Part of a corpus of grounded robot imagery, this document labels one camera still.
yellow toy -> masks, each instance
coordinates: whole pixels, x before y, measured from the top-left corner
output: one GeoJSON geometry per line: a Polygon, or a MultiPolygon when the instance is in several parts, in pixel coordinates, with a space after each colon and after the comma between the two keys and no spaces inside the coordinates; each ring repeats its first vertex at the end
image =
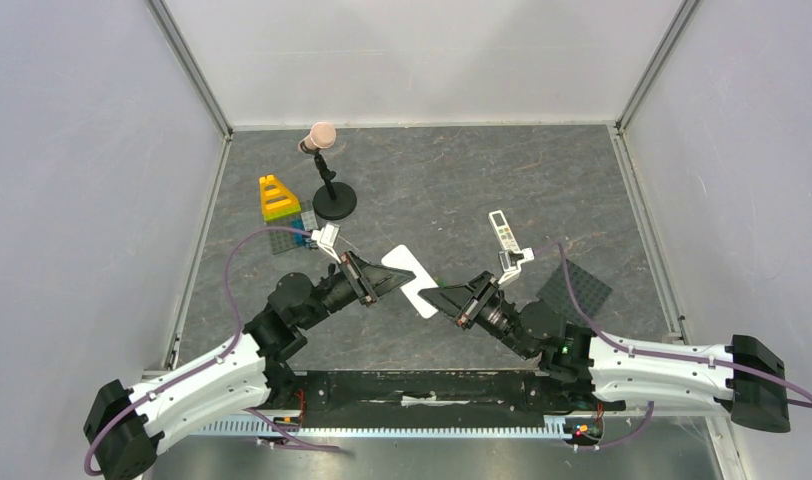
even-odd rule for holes
{"type": "Polygon", "coordinates": [[[262,195],[262,215],[265,222],[300,212],[297,197],[274,175],[259,178],[259,191],[262,195]]]}

round black base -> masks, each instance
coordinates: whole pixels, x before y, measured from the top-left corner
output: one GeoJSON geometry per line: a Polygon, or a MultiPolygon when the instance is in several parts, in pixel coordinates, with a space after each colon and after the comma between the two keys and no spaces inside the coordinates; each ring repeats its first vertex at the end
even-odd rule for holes
{"type": "Polygon", "coordinates": [[[332,182],[332,188],[335,189],[335,200],[329,198],[324,185],[315,192],[312,207],[324,220],[341,220],[356,210],[356,192],[353,187],[341,182],[332,182]]]}

black stand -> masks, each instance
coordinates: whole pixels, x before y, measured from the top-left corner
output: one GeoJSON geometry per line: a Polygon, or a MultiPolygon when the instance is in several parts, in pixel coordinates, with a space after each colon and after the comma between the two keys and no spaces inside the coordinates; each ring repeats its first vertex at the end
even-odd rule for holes
{"type": "Polygon", "coordinates": [[[356,192],[350,185],[333,182],[335,172],[327,167],[324,157],[315,152],[315,166],[324,181],[324,186],[315,192],[312,207],[315,213],[324,220],[341,220],[356,209],[356,192]]]}

white wall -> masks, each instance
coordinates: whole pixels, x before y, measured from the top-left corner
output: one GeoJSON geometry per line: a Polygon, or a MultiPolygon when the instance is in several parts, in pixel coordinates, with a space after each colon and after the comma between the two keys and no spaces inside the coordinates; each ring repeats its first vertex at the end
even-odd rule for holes
{"type": "Polygon", "coordinates": [[[156,365],[221,142],[141,0],[0,2],[0,479],[85,478],[156,365]]]}
{"type": "MultiPolygon", "coordinates": [[[[699,342],[754,335],[812,391],[812,0],[703,2],[631,150],[699,342]]],[[[737,427],[755,479],[812,478],[812,410],[793,433],[737,427]]]]}
{"type": "Polygon", "coordinates": [[[614,120],[680,0],[166,0],[235,126],[614,120]]]}

cable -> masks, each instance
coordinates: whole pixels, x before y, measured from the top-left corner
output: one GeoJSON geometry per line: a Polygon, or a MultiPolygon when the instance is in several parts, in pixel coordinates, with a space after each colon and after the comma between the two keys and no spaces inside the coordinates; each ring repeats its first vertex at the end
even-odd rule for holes
{"type": "Polygon", "coordinates": [[[120,411],[117,415],[112,417],[112,419],[107,423],[100,431],[97,433],[97,436],[94,437],[94,441],[91,442],[91,446],[88,447],[88,453],[85,454],[85,461],[82,464],[82,468],[85,470],[85,473],[92,477],[97,477],[103,474],[100,470],[94,470],[91,466],[91,458],[94,456],[94,452],[97,451],[97,447],[106,438],[106,435],[109,434],[112,428],[114,428],[118,423],[121,422],[127,415],[135,411],[141,405],[144,405],[150,400],[150,395],[155,394],[158,395],[168,388],[177,385],[178,383],[197,375],[198,373],[206,370],[207,368],[211,367],[218,363],[218,358],[226,358],[230,352],[235,349],[238,345],[238,342],[241,341],[241,332],[244,328],[244,320],[241,318],[241,312],[238,311],[238,305],[235,303],[235,298],[232,296],[232,291],[229,288],[229,267],[232,264],[232,258],[238,252],[238,250],[244,246],[245,243],[249,242],[255,237],[265,233],[265,232],[273,232],[273,231],[282,231],[282,232],[290,232],[296,233],[298,235],[310,236],[310,233],[305,230],[300,230],[299,228],[291,228],[291,227],[281,227],[281,226],[267,226],[256,230],[255,232],[247,235],[243,240],[238,242],[238,245],[232,249],[230,252],[229,257],[226,259],[226,266],[223,269],[223,288],[224,293],[226,294],[226,298],[229,301],[229,306],[232,308],[232,313],[235,315],[235,333],[232,336],[232,340],[229,342],[229,345],[226,346],[223,352],[219,353],[216,358],[212,358],[209,361],[203,363],[202,365],[198,365],[197,367],[183,373],[182,375],[156,387],[154,390],[148,392],[143,397],[139,398],[138,400],[132,402],[131,405],[124,408],[120,411]]]}
{"type": "Polygon", "coordinates": [[[271,420],[270,418],[266,417],[262,412],[256,410],[255,408],[245,408],[245,412],[255,415],[260,420],[264,421],[268,424],[272,429],[274,429],[277,433],[282,435],[286,440],[296,443],[297,445],[274,445],[274,448],[281,448],[283,450],[306,450],[306,451],[313,451],[313,452],[340,452],[341,448],[336,445],[315,445],[313,443],[304,442],[299,438],[295,437],[294,435],[285,431],[284,428],[280,427],[276,422],[271,420]]]}
{"type": "Polygon", "coordinates": [[[616,342],[615,340],[612,340],[611,338],[609,338],[609,335],[607,335],[603,331],[603,329],[600,328],[600,325],[595,323],[595,321],[592,320],[591,317],[586,315],[586,312],[584,312],[583,309],[580,307],[580,303],[577,301],[577,295],[574,293],[574,285],[571,283],[571,272],[568,269],[568,257],[565,255],[565,248],[562,246],[562,242],[556,241],[556,242],[551,243],[544,250],[546,250],[547,248],[553,247],[553,246],[559,247],[559,256],[562,259],[562,271],[565,274],[565,286],[568,288],[568,296],[571,299],[571,303],[574,304],[574,309],[577,310],[577,313],[580,314],[580,316],[583,318],[583,320],[585,320],[585,322],[588,324],[589,328],[591,328],[594,331],[595,335],[597,335],[598,337],[603,339],[603,341],[606,342],[606,344],[609,345],[610,347],[612,347],[613,349],[620,350],[620,351],[622,351],[624,353],[628,353],[628,354],[631,354],[631,355],[644,355],[644,356],[647,356],[647,357],[663,358],[663,359],[666,359],[666,360],[679,360],[679,361],[690,362],[690,363],[704,363],[704,364],[710,364],[712,366],[720,366],[720,367],[725,367],[725,368],[731,368],[733,370],[739,370],[741,372],[747,373],[749,375],[754,375],[756,377],[762,378],[763,380],[767,380],[767,381],[769,381],[771,383],[774,383],[774,384],[779,385],[781,387],[792,390],[793,392],[796,392],[796,393],[800,394],[801,396],[803,396],[804,398],[806,398],[808,400],[808,402],[805,402],[803,400],[789,399],[789,404],[790,405],[795,405],[795,406],[798,406],[798,407],[805,407],[805,408],[812,408],[812,393],[810,393],[809,391],[807,391],[803,387],[800,387],[798,385],[795,385],[792,382],[789,382],[788,380],[784,380],[782,378],[775,377],[774,375],[763,372],[762,370],[757,370],[756,368],[747,367],[747,366],[744,366],[744,365],[739,365],[738,363],[729,362],[729,361],[726,361],[726,360],[720,360],[718,358],[699,357],[699,356],[695,356],[695,355],[683,355],[683,354],[679,354],[679,353],[656,352],[656,351],[653,351],[653,350],[644,350],[644,349],[636,349],[636,348],[633,348],[632,353],[630,353],[630,348],[627,345],[623,345],[622,343],[619,343],[619,342],[623,342],[623,340],[620,340],[619,342],[616,342]]]}
{"type": "Polygon", "coordinates": [[[583,450],[585,452],[595,452],[598,450],[603,450],[604,448],[612,448],[617,447],[618,445],[622,445],[624,443],[629,442],[630,440],[638,437],[641,435],[642,432],[647,430],[647,427],[650,426],[650,419],[653,418],[653,402],[647,403],[647,413],[645,413],[644,418],[642,418],[642,423],[639,424],[639,428],[633,430],[633,433],[621,437],[618,440],[612,440],[611,442],[606,443],[598,443],[597,445],[574,445],[574,451],[583,450]]]}

